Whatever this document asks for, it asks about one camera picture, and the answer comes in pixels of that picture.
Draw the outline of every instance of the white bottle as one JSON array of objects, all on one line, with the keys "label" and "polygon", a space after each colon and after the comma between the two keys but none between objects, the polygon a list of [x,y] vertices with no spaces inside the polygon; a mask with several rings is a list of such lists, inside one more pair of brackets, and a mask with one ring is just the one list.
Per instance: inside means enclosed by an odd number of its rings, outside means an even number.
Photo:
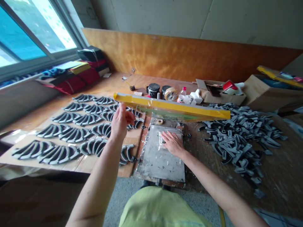
[{"label": "white bottle", "polygon": [[185,96],[186,96],[186,87],[183,87],[182,91],[180,91],[180,93],[179,93],[177,102],[184,102],[183,100],[184,100]]}]

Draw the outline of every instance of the gray floor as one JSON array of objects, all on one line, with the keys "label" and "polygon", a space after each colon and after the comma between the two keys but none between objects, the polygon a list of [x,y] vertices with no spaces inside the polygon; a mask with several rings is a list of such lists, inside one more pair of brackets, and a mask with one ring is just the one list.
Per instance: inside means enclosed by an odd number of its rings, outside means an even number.
[{"label": "gray floor", "polygon": [[[129,198],[143,185],[143,180],[138,178],[118,178],[116,186],[110,200],[108,209],[106,211],[104,226],[118,226],[120,217],[124,206]],[[185,191],[181,189],[174,189],[191,208],[203,215],[214,227],[221,227],[221,219],[219,214],[218,204],[213,198],[204,193]],[[271,227],[301,227],[303,221],[293,218],[285,218],[277,214],[261,211],[255,209],[257,213],[271,226]],[[226,227],[233,227],[230,219],[224,213]]]},{"label": "gray floor", "polygon": [[[138,178],[118,178],[106,211],[104,226],[118,226],[124,206],[129,198],[143,185]],[[175,189],[191,208],[203,215],[214,227],[221,227],[219,208],[209,195]]]}]

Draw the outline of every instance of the tape roll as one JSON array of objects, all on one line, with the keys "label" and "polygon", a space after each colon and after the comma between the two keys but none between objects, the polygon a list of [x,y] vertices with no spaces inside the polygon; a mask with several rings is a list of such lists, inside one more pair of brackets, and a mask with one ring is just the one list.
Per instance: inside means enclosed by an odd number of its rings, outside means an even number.
[{"label": "tape roll", "polygon": [[162,119],[158,119],[158,120],[156,121],[156,124],[157,124],[157,125],[162,125],[162,124],[163,124],[163,120],[162,120]]},{"label": "tape roll", "polygon": [[164,98],[167,101],[175,101],[178,98],[177,90],[173,87],[168,88],[164,93]]}]

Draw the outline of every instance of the masking tape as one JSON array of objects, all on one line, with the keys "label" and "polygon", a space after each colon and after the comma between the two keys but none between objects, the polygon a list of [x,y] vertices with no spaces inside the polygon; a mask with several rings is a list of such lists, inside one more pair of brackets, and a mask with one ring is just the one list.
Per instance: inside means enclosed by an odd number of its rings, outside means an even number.
[{"label": "masking tape", "polygon": [[164,93],[164,98],[167,101],[175,101],[178,98],[177,90],[173,87],[168,88]]}]

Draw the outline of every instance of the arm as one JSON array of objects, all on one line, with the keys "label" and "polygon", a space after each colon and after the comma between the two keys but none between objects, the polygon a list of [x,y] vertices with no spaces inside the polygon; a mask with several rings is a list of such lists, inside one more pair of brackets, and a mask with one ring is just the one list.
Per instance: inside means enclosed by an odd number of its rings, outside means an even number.
[{"label": "arm", "polygon": [[111,135],[87,179],[66,226],[102,226],[117,180],[119,160],[127,124],[135,116],[120,104],[114,114]]},{"label": "arm", "polygon": [[180,158],[196,175],[203,187],[227,213],[234,226],[264,226],[267,223],[220,177],[183,148],[177,135],[162,133],[164,146]]}]

